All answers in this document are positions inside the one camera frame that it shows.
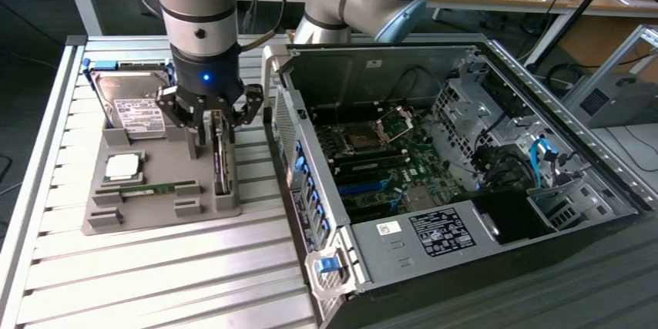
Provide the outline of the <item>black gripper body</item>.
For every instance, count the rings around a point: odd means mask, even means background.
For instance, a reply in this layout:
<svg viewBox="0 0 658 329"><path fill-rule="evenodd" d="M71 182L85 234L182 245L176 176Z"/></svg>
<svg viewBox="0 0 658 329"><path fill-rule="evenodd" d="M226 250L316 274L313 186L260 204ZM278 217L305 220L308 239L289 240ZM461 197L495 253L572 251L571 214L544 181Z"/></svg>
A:
<svg viewBox="0 0 658 329"><path fill-rule="evenodd" d="M204 101L202 110L233 112L233 104L244 94L238 77L238 53L241 47L233 43L216 55L196 56L185 53L172 43L170 52L176 73L178 99L188 107Z"/></svg>

